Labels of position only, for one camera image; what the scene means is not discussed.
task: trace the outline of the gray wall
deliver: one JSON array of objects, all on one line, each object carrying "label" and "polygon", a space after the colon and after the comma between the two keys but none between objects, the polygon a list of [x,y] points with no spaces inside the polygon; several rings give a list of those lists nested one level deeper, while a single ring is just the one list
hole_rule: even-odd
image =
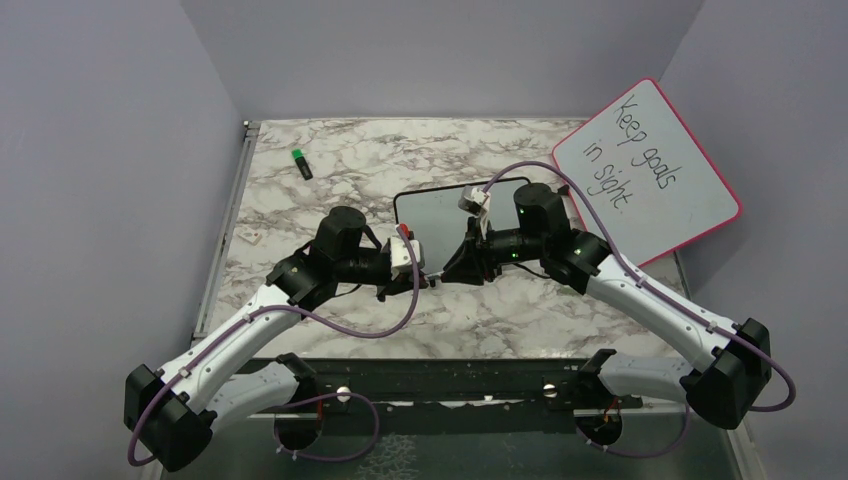
[{"label": "gray wall", "polygon": [[182,0],[250,119],[588,115],[659,77],[701,0]]},{"label": "gray wall", "polygon": [[683,251],[695,299],[766,323],[798,383],[749,415],[774,479],[848,471],[846,46],[843,1],[707,0],[661,81],[745,207]]},{"label": "gray wall", "polygon": [[0,2],[0,476],[122,478],[187,347],[241,117],[177,0]]}]

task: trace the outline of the white plastic casing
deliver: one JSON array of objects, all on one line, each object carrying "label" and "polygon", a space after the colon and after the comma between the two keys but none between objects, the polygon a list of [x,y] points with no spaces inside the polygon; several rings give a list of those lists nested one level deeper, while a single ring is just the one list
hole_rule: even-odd
[{"label": "white plastic casing", "polygon": [[489,209],[492,194],[484,192],[482,187],[467,186],[462,190],[459,208],[476,216],[480,222],[480,232],[483,240],[489,230]]},{"label": "white plastic casing", "polygon": [[680,377],[692,366],[682,358],[633,357],[616,353],[601,366],[601,383],[615,396],[642,395],[686,402]]},{"label": "white plastic casing", "polygon": [[[415,253],[415,259],[418,261],[418,268],[424,267],[421,244],[418,240],[410,240],[409,244],[412,245],[412,251]],[[400,273],[412,271],[412,259],[409,258],[409,251],[400,237],[391,237],[389,239],[389,254],[392,258],[392,278],[398,276]]]},{"label": "white plastic casing", "polygon": [[218,390],[207,407],[218,414],[212,423],[213,432],[266,408],[289,403],[297,386],[294,374],[279,363],[269,363],[250,375],[234,376]]},{"label": "white plastic casing", "polygon": [[[628,264],[639,275],[645,275],[641,269],[629,261]],[[586,293],[621,310],[647,327],[680,352],[683,358],[699,372],[706,370],[715,360],[712,354],[713,348],[727,346],[729,340],[726,337],[707,331],[706,327],[666,305],[645,288],[636,285],[633,278],[625,274],[612,255],[601,262],[598,269],[600,273],[597,276],[589,277]],[[729,318],[701,308],[656,280],[649,278],[647,281],[707,321],[715,322],[716,326],[733,331],[733,321]]]},{"label": "white plastic casing", "polygon": [[[164,381],[170,380],[179,370],[188,364],[194,355],[219,337],[245,315],[258,308],[269,305],[287,305],[289,297],[279,288],[262,285],[235,315],[215,329],[203,341],[192,347],[186,353],[162,365]],[[243,325],[229,338],[224,340],[203,359],[192,371],[174,386],[174,393],[185,392],[189,395],[188,407],[195,413],[200,413],[209,405],[212,397],[224,383],[263,345],[274,337],[295,326],[300,322],[300,315],[290,312],[273,312],[262,315],[252,323]]]}]

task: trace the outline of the marble table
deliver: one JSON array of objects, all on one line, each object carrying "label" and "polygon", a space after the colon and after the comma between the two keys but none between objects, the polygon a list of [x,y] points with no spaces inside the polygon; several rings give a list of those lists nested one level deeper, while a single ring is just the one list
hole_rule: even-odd
[{"label": "marble table", "polygon": [[[244,304],[271,267],[314,235],[336,205],[361,210],[381,241],[393,233],[395,194],[487,180],[521,160],[550,161],[574,119],[352,118],[263,122],[211,320],[215,328]],[[291,157],[303,149],[315,178]],[[539,168],[515,172],[555,188]],[[577,225],[573,205],[566,201]],[[682,291],[675,258],[645,268]],[[404,314],[409,294],[381,304],[374,287],[333,299],[317,312],[360,331],[384,330]],[[633,355],[673,355],[644,327],[592,298],[513,269],[483,287],[441,285],[422,292],[410,324],[380,340],[347,337],[304,321],[258,354],[311,357],[590,357],[603,347]]]}]

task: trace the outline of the purple cable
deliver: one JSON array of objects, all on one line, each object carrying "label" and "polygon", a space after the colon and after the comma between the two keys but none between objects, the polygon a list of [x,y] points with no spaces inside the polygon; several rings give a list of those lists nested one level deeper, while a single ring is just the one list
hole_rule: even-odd
[{"label": "purple cable", "polygon": [[306,400],[301,400],[299,402],[289,403],[287,405],[284,405],[282,408],[302,407],[303,405],[308,405],[310,403],[315,403],[315,402],[323,402],[324,400],[326,400],[328,398],[336,398],[336,397],[352,397],[352,398],[356,398],[357,400],[362,400],[363,402],[365,402],[366,405],[368,405],[368,408],[371,409],[371,414],[374,415],[374,433],[371,434],[371,440],[368,441],[368,444],[365,445],[365,447],[362,450],[360,450],[356,453],[352,453],[350,455],[342,456],[342,457],[325,457],[325,456],[322,456],[322,455],[312,455],[310,453],[301,453],[300,451],[292,451],[292,450],[289,450],[289,449],[287,449],[286,447],[283,446],[283,442],[280,441],[279,432],[277,432],[277,427],[274,426],[274,439],[277,441],[277,445],[279,445],[279,447],[280,447],[279,450],[277,451],[277,453],[286,452],[286,453],[292,455],[294,458],[300,457],[300,458],[306,458],[308,460],[317,460],[319,462],[341,463],[341,462],[348,462],[350,460],[357,459],[357,458],[365,455],[366,453],[370,452],[371,449],[374,448],[374,445],[377,444],[377,439],[380,436],[380,414],[377,412],[377,407],[374,406],[374,403],[371,402],[371,400],[368,400],[368,398],[365,397],[364,395],[360,395],[360,394],[354,393],[354,392],[326,393],[324,395],[318,395],[317,397],[307,398]]},{"label": "purple cable", "polygon": [[[203,351],[198,353],[197,356],[194,357],[194,360],[190,361],[183,368],[185,368],[186,371],[190,373],[192,369],[194,369],[194,367],[196,367],[197,364],[201,362],[201,360],[203,360],[207,355],[209,355],[210,352],[212,352],[212,350],[218,347],[221,342],[229,338],[230,335],[235,333],[236,330],[238,330],[244,325],[247,325],[247,321],[243,318],[239,319],[236,323],[232,324],[230,328],[224,331],[224,333],[222,333],[219,337],[213,340],[206,348],[203,349]],[[135,447],[138,444],[139,437],[141,436],[141,430],[144,427],[144,424],[147,423],[147,419],[150,418],[150,414],[151,412],[153,412],[153,408],[158,405],[159,401],[162,400],[162,397],[164,397],[167,392],[171,391],[171,389],[174,388],[174,386],[182,379],[183,377],[179,373],[174,375],[174,378],[169,380],[168,383],[166,383],[164,386],[162,386],[162,388],[159,389],[158,392],[156,392],[156,395],[153,396],[153,399],[150,400],[150,402],[144,408],[144,411],[141,412],[141,416],[138,417],[138,422],[136,422],[135,428],[133,429],[132,437],[130,437],[129,448],[127,448],[127,461],[133,467],[141,467],[143,465],[147,465],[148,463],[154,460],[154,455],[151,455],[141,460],[135,458]]]},{"label": "purple cable", "polygon": [[[515,170],[516,168],[529,167],[529,166],[542,167],[542,168],[545,168],[547,170],[554,172],[560,178],[562,178],[562,180],[565,183],[567,183],[569,187],[571,187],[572,191],[577,193],[577,196],[579,196],[580,199],[583,200],[583,204],[586,205],[586,209],[589,210],[589,213],[592,215],[592,218],[595,220],[595,223],[598,224],[598,228],[601,230],[601,233],[603,233],[603,235],[604,235],[604,239],[609,244],[610,250],[612,250],[613,256],[618,261],[619,265],[621,265],[621,268],[623,268],[624,271],[627,272],[627,274],[630,275],[631,278],[633,278],[637,282],[641,282],[643,288],[645,288],[649,292],[653,293],[654,296],[656,296],[660,300],[664,301],[666,304],[670,305],[671,307],[675,308],[680,313],[683,313],[684,315],[686,315],[687,317],[691,318],[692,320],[698,322],[699,324],[701,324],[704,327],[710,326],[710,322],[707,319],[701,317],[697,313],[686,308],[685,305],[681,304],[677,300],[669,297],[668,295],[663,293],[660,289],[653,286],[650,282],[645,281],[643,277],[640,277],[639,275],[637,275],[636,272],[632,268],[630,268],[630,265],[628,265],[627,262],[624,260],[624,256],[618,250],[618,247],[616,246],[615,242],[613,241],[612,237],[610,236],[609,231],[607,231],[607,228],[604,226],[603,222],[601,222],[601,218],[598,216],[598,213],[595,211],[594,207],[592,207],[592,204],[589,202],[589,199],[586,198],[586,195],[583,193],[582,190],[580,190],[580,188],[577,186],[577,184],[574,183],[574,181],[572,181],[570,178],[568,178],[568,176],[566,176],[558,168],[555,168],[552,165],[548,165],[547,163],[542,163],[542,162],[533,162],[533,161],[518,162],[518,163],[510,165],[510,166],[504,168],[503,170],[501,170],[500,172],[496,173],[495,176],[492,177],[492,179],[489,180],[489,182],[485,186],[483,186],[483,191],[488,192],[489,189],[492,188],[492,185],[494,185],[495,182],[497,182],[506,173],[508,173],[512,170]],[[786,370],[784,370],[783,367],[781,367],[777,362],[775,362],[774,359],[772,359],[770,356],[766,355],[765,352],[763,352],[762,350],[760,350],[759,348],[754,346],[751,342],[749,342],[749,341],[745,340],[744,338],[736,335],[735,333],[728,332],[727,330],[725,330],[721,327],[717,327],[715,329],[715,331],[718,332],[719,334],[721,334],[722,336],[727,337],[727,338],[733,340],[734,342],[742,345],[743,347],[750,350],[754,355],[760,357],[760,359],[762,359],[763,361],[768,363],[769,366],[771,368],[773,368],[781,377],[783,377],[783,380],[786,381],[786,386],[789,389],[789,393],[786,395],[785,400],[783,400],[782,402],[780,402],[778,404],[768,405],[768,406],[765,406],[765,407],[754,407],[754,406],[752,406],[750,408],[750,411],[752,411],[752,412],[778,412],[780,410],[786,409],[787,407],[789,407],[789,405],[792,405],[792,403],[795,401],[795,396],[796,396],[795,382],[792,380],[792,378],[789,377],[789,373]]]},{"label": "purple cable", "polygon": [[667,447],[663,448],[662,450],[658,450],[656,452],[650,452],[650,453],[630,452],[630,451],[627,451],[627,450],[614,450],[614,449],[609,448],[609,447],[604,448],[605,445],[600,445],[598,443],[593,442],[592,440],[589,440],[589,437],[587,437],[586,434],[583,433],[583,431],[580,430],[579,428],[577,429],[577,433],[581,437],[585,438],[586,442],[589,445],[597,448],[598,450],[601,450],[604,453],[609,453],[609,454],[615,455],[617,457],[642,458],[642,459],[644,459],[644,458],[661,457],[661,456],[665,455],[666,453],[669,453],[672,450],[674,450],[675,448],[679,447],[680,444],[683,443],[683,439],[686,438],[686,434],[689,432],[689,427],[690,427],[691,424],[692,424],[692,411],[690,410],[689,405],[686,405],[686,413],[685,413],[685,417],[683,419],[683,428],[680,430],[680,435],[677,436],[677,439],[675,441],[668,444]]},{"label": "purple cable", "polygon": [[[308,317],[308,318],[315,320],[318,323],[321,323],[322,325],[326,325],[326,326],[332,328],[333,330],[345,333],[345,334],[353,336],[353,337],[358,337],[358,338],[384,338],[384,337],[388,337],[389,335],[397,332],[398,330],[405,327],[406,324],[409,323],[409,321],[412,319],[412,314],[415,312],[415,307],[418,305],[418,290],[420,288],[420,278],[419,278],[420,272],[418,271],[418,260],[415,258],[415,250],[412,248],[412,244],[409,242],[409,239],[406,237],[406,234],[404,233],[403,229],[401,229],[400,227],[397,227],[397,232],[400,235],[400,239],[403,241],[403,245],[406,247],[406,250],[409,252],[409,258],[412,259],[412,262],[411,262],[412,263],[412,301],[409,304],[409,309],[406,311],[406,315],[404,315],[403,318],[400,320],[400,322],[398,322],[398,324],[395,325],[394,327],[392,327],[392,328],[390,328],[390,329],[388,329],[384,332],[377,332],[377,333],[357,332],[357,331],[351,330],[347,327],[337,325],[337,324],[327,320],[324,317],[321,317],[319,315],[316,315],[316,314],[310,312],[309,310],[304,310],[300,307],[294,307],[292,305],[269,305],[267,307],[262,307],[262,308],[260,308],[256,311],[250,313],[249,314],[250,317],[255,319],[256,317],[259,317],[259,316],[264,315],[266,313],[278,312],[278,311],[299,313],[299,314],[301,314],[305,317]],[[213,340],[212,343],[209,344],[209,346],[204,348],[202,352],[197,354],[197,356],[194,357],[194,359],[192,361],[190,361],[188,364],[186,364],[186,366],[184,367],[185,370],[190,373],[191,370],[194,369],[194,367],[196,367],[203,360],[203,358],[205,358],[207,355],[209,355],[209,353],[212,350],[214,350],[218,345],[220,345],[221,342],[223,342],[224,340],[229,338],[230,335],[235,333],[236,330],[241,328],[243,325],[246,325],[247,323],[248,322],[245,319],[243,319],[243,318],[239,319],[230,328],[228,328],[224,333],[222,333],[219,337],[217,337],[215,340]],[[159,389],[158,392],[156,392],[156,395],[153,396],[153,399],[150,400],[150,402],[147,404],[147,407],[145,407],[144,411],[141,412],[141,416],[138,417],[138,422],[136,423],[135,428],[133,429],[132,437],[130,437],[130,445],[129,445],[129,448],[127,449],[127,461],[129,462],[130,465],[132,465],[134,467],[141,467],[143,465],[147,465],[148,463],[150,463],[154,460],[155,456],[153,456],[153,455],[151,455],[147,458],[144,458],[142,460],[136,459],[135,458],[135,448],[136,448],[136,445],[138,444],[139,437],[141,436],[141,430],[144,427],[144,424],[147,423],[147,419],[150,417],[151,412],[153,412],[153,408],[156,405],[159,404],[159,402],[162,400],[162,397],[164,397],[167,392],[169,392],[171,389],[173,389],[174,386],[177,383],[179,383],[180,380],[182,380],[182,376],[178,373],[174,376],[174,378],[172,378],[168,383],[166,383],[161,389]],[[359,395],[359,394],[350,394],[350,396],[355,396],[357,398],[361,397],[361,395]],[[374,415],[375,415],[375,418],[376,418],[377,410],[376,409],[373,409],[373,410],[374,410]],[[379,418],[377,418],[376,423],[377,423],[377,426],[379,427]]]}]

